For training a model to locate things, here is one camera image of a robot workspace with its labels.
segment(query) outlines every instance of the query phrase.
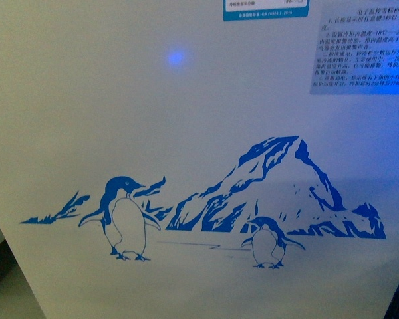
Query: penguin foot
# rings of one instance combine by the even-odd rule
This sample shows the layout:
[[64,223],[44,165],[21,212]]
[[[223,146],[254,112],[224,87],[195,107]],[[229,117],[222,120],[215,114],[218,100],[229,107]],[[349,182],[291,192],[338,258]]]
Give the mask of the penguin foot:
[[123,261],[129,261],[130,258],[124,256],[123,254],[118,253],[117,259],[122,259]]
[[112,251],[109,255],[118,255],[119,252],[116,250],[116,248],[114,246],[111,246],[111,247],[112,247]]
[[150,261],[149,258],[143,257],[141,254],[138,254],[138,256],[134,260],[135,261]]
[[282,265],[282,262],[279,261],[277,264],[272,265],[269,267],[269,269],[279,269],[280,267],[284,267],[284,265]]

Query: penguin flipper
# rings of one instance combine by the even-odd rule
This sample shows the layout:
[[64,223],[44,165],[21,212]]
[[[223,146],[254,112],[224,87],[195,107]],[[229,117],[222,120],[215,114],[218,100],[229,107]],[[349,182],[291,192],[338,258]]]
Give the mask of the penguin flipper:
[[149,226],[153,226],[153,227],[157,228],[159,231],[161,230],[161,226],[158,223],[158,220],[155,219],[153,216],[145,214],[144,212],[142,212],[142,216],[144,217],[145,224],[147,224]]
[[80,223],[78,223],[78,226],[81,227],[81,226],[83,226],[85,223],[88,223],[89,221],[101,221],[102,218],[99,218],[99,219],[97,219],[97,218],[91,219],[91,217],[97,216],[97,215],[101,214],[102,212],[103,212],[103,209],[98,209],[97,211],[94,211],[93,213],[84,216],[84,217],[80,220]]
[[299,248],[302,248],[302,250],[304,250],[304,251],[306,250],[306,248],[302,244],[300,244],[299,242],[294,241],[294,240],[292,240],[290,238],[285,237],[284,241],[288,241],[288,243],[286,243],[287,245],[297,246]]
[[244,247],[245,245],[252,245],[252,244],[253,244],[253,237],[250,237],[242,242],[241,247]]

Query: label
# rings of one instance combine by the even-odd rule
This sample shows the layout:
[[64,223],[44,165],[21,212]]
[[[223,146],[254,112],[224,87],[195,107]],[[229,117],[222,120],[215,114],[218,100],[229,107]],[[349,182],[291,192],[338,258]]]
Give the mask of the label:
[[311,94],[399,94],[399,1],[324,7]]
[[309,0],[223,0],[223,20],[307,17]]

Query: penguin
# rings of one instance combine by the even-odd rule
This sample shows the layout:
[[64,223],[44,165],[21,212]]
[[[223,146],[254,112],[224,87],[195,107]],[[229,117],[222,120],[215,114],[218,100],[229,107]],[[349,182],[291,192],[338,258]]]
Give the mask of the penguin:
[[[144,186],[130,177],[118,176],[110,179],[100,199],[99,208],[84,216],[78,224],[81,227],[89,221],[100,221],[111,245],[111,255],[117,255],[117,259],[128,260],[130,253],[136,255],[136,260],[149,260],[143,256],[146,247],[145,226],[151,225],[161,230],[158,220],[143,212],[132,199],[133,191],[141,187]],[[130,248],[129,241],[132,241],[134,248]]]
[[253,257],[257,262],[256,268],[265,268],[264,264],[269,264],[269,268],[279,269],[284,266],[282,260],[285,256],[287,245],[295,245],[306,250],[306,248],[285,236],[278,223],[270,217],[256,217],[248,223],[257,225],[254,235],[242,242],[241,246],[251,245],[253,247]]

